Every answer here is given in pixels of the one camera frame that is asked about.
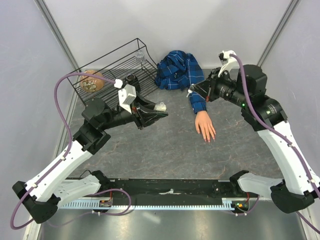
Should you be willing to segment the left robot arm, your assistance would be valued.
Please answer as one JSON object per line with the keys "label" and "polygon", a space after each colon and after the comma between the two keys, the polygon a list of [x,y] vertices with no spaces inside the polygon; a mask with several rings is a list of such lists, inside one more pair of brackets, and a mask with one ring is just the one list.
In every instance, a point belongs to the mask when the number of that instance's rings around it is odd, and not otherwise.
{"label": "left robot arm", "polygon": [[163,102],[154,103],[138,95],[128,109],[111,109],[102,99],[89,101],[82,112],[83,125],[69,138],[67,147],[43,171],[27,182],[17,181],[12,189],[32,220],[42,224],[59,208],[85,196],[106,196],[110,180],[96,170],[65,186],[62,182],[82,163],[96,154],[111,138],[107,129],[134,122],[146,128],[168,116]]}

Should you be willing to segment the white nail polish cap brush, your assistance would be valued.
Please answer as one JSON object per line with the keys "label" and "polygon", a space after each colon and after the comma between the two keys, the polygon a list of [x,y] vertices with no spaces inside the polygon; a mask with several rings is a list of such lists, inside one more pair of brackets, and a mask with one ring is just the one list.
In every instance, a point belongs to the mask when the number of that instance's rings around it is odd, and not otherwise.
{"label": "white nail polish cap brush", "polygon": [[196,92],[194,91],[194,86],[190,86],[189,89],[187,90],[187,98],[191,98],[194,94],[196,94]]}

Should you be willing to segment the white nail polish bottle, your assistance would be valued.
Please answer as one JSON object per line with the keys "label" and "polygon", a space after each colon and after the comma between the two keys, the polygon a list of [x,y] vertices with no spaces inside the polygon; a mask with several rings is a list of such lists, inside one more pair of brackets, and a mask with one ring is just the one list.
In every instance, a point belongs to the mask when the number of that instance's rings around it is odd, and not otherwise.
{"label": "white nail polish bottle", "polygon": [[164,102],[158,102],[154,105],[154,110],[165,112],[167,110],[167,106]]}

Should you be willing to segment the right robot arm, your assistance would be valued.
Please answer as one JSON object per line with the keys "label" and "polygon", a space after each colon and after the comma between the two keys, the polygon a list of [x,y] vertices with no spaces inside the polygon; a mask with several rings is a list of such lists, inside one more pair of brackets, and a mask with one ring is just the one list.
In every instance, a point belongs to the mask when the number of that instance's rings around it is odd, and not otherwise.
{"label": "right robot arm", "polygon": [[299,147],[284,109],[277,100],[266,95],[267,75],[257,65],[246,64],[243,68],[252,108],[245,98],[242,75],[239,73],[237,80],[232,80],[228,71],[219,73],[219,67],[188,90],[206,102],[222,98],[240,107],[242,117],[265,142],[281,170],[282,178],[239,171],[230,177],[229,191],[235,197],[249,192],[270,198],[286,214],[303,210],[315,202],[320,178],[310,171],[303,154],[296,154]]}

